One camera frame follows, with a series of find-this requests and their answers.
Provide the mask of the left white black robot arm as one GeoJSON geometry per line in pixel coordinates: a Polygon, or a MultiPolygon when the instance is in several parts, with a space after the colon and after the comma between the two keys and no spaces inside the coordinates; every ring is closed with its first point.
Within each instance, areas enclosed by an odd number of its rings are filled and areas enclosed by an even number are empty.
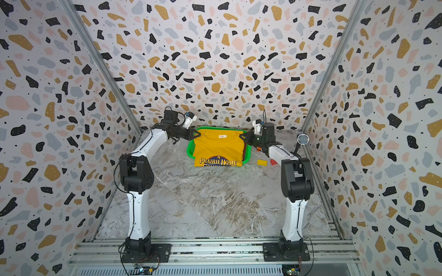
{"type": "Polygon", "coordinates": [[[191,127],[197,118],[192,112],[166,109],[161,122],[147,131],[140,145],[119,158],[120,183],[130,205],[130,227],[124,243],[126,253],[147,256],[153,253],[151,231],[144,217],[148,209],[149,191],[154,184],[150,160],[169,139],[176,143],[180,139],[192,141],[201,136],[191,127]]]}

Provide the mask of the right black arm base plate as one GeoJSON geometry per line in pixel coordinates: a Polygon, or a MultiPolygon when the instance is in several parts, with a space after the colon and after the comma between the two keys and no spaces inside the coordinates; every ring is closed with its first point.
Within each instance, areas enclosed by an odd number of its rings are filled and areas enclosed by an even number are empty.
{"type": "Polygon", "coordinates": [[[311,260],[307,244],[302,242],[263,243],[262,250],[265,262],[307,262],[311,260]]]}

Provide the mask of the red t-shirt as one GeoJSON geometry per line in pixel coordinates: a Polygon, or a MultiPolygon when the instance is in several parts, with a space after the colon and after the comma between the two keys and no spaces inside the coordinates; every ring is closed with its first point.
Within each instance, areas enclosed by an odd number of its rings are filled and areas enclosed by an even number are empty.
{"type": "Polygon", "coordinates": [[[252,147],[247,143],[244,143],[244,151],[243,151],[243,164],[247,164],[251,159],[252,147]]]}

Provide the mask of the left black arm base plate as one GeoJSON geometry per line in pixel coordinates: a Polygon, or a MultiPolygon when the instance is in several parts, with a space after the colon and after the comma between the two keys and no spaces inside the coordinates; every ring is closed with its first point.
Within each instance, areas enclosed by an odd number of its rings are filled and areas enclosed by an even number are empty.
{"type": "Polygon", "coordinates": [[[167,243],[151,244],[147,247],[125,248],[121,260],[123,263],[167,263],[172,245],[167,243]]]}

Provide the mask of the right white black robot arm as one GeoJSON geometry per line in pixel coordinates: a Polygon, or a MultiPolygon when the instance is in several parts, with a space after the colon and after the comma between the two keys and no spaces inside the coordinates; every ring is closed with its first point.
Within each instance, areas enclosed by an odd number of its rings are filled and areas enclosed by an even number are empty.
{"type": "Polygon", "coordinates": [[[313,172],[308,158],[296,151],[290,152],[276,141],[275,126],[260,119],[253,123],[253,130],[240,138],[249,146],[263,152],[280,166],[281,190],[286,198],[285,221],[276,253],[283,258],[302,251],[303,218],[308,200],[314,193],[313,172]]]}

